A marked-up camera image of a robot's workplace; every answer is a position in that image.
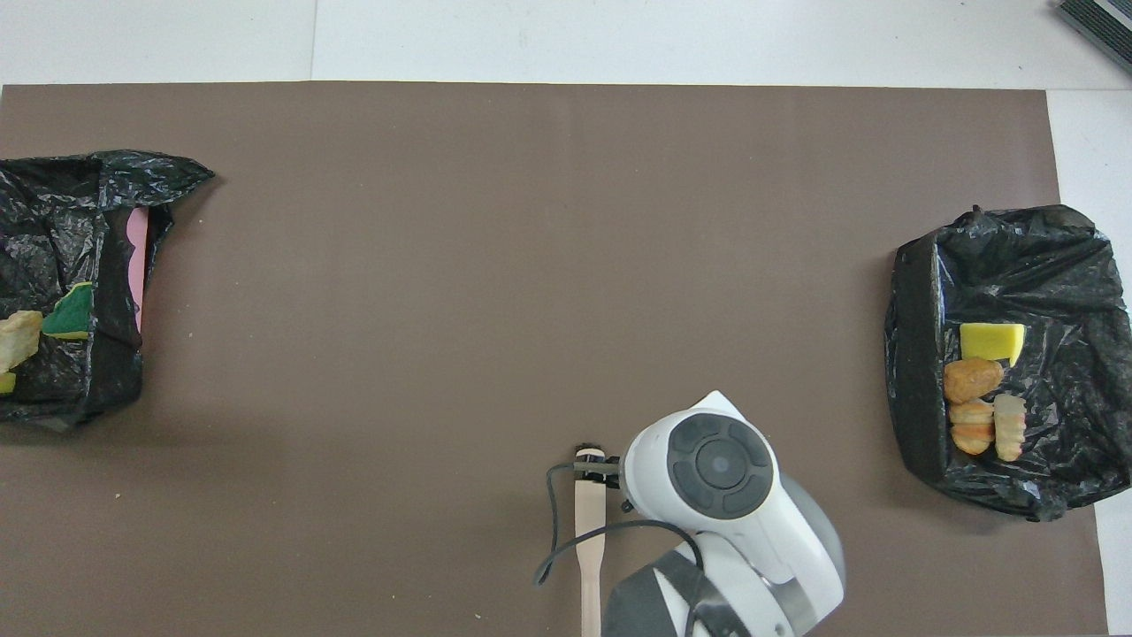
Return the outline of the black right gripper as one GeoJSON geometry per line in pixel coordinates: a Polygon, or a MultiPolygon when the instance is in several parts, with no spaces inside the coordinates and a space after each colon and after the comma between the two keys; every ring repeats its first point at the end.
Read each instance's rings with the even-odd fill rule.
{"type": "Polygon", "coordinates": [[[631,502],[627,487],[623,483],[623,463],[620,458],[606,460],[575,460],[575,472],[607,472],[607,477],[599,474],[578,474],[577,481],[606,485],[618,493],[620,513],[634,513],[635,505],[631,502]]]}

